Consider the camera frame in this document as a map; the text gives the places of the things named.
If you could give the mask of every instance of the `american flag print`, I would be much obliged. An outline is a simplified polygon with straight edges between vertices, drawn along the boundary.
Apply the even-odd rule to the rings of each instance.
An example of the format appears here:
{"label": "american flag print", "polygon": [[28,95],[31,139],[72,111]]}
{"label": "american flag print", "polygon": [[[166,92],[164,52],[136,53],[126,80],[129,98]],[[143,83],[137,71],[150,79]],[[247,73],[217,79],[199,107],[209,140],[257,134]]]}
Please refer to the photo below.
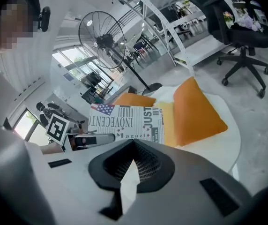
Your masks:
{"label": "american flag print", "polygon": [[108,116],[111,115],[115,105],[92,104],[91,108]]}

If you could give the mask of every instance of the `barcode print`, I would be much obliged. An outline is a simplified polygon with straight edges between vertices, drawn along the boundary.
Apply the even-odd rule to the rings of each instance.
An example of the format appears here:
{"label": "barcode print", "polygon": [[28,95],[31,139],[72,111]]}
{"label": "barcode print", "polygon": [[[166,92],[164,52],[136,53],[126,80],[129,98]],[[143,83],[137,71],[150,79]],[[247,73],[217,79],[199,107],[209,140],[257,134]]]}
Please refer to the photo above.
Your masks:
{"label": "barcode print", "polygon": [[152,108],[153,109],[153,116],[159,116],[159,108]]}
{"label": "barcode print", "polygon": [[131,107],[119,107],[119,117],[132,118],[133,108]]}

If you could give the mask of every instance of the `light fixture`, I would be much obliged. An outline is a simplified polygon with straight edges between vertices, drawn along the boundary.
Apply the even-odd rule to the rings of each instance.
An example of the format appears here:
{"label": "light fixture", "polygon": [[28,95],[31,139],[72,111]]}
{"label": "light fixture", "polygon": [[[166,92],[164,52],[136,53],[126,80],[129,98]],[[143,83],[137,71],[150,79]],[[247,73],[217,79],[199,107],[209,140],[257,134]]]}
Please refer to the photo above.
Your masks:
{"label": "light fixture", "polygon": [[89,20],[88,22],[87,22],[87,26],[90,26],[92,24],[92,20]]}

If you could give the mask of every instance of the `black office chair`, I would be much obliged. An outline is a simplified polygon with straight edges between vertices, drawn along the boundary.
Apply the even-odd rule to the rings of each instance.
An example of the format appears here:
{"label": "black office chair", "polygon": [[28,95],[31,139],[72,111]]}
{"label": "black office chair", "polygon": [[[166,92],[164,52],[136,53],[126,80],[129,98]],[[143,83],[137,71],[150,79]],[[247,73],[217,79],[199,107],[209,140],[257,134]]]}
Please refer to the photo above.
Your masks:
{"label": "black office chair", "polygon": [[263,98],[265,95],[266,85],[255,69],[254,65],[265,67],[264,73],[268,75],[268,64],[246,56],[246,49],[249,50],[249,55],[254,56],[254,48],[267,48],[268,47],[268,27],[263,27],[263,32],[255,32],[247,28],[228,29],[224,18],[223,12],[232,13],[230,7],[224,0],[189,0],[195,4],[206,16],[208,21],[208,31],[218,41],[228,45],[241,48],[240,56],[224,56],[220,57],[218,63],[221,65],[223,60],[237,62],[234,67],[226,74],[222,80],[224,86],[228,85],[228,78],[242,67],[247,67],[252,74],[257,78],[263,87],[258,95]]}

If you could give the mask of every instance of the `black pedestal fan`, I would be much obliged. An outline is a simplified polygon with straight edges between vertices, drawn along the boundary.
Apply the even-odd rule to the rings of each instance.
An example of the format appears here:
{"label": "black pedestal fan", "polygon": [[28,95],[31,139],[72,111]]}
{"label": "black pedestal fan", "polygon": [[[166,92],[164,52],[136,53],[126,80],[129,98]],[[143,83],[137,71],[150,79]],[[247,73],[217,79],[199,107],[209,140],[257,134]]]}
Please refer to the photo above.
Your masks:
{"label": "black pedestal fan", "polygon": [[87,56],[97,56],[100,66],[115,69],[123,62],[145,86],[142,94],[156,91],[162,85],[147,85],[138,73],[124,59],[125,36],[119,22],[106,12],[96,11],[87,14],[79,26],[79,40]]}

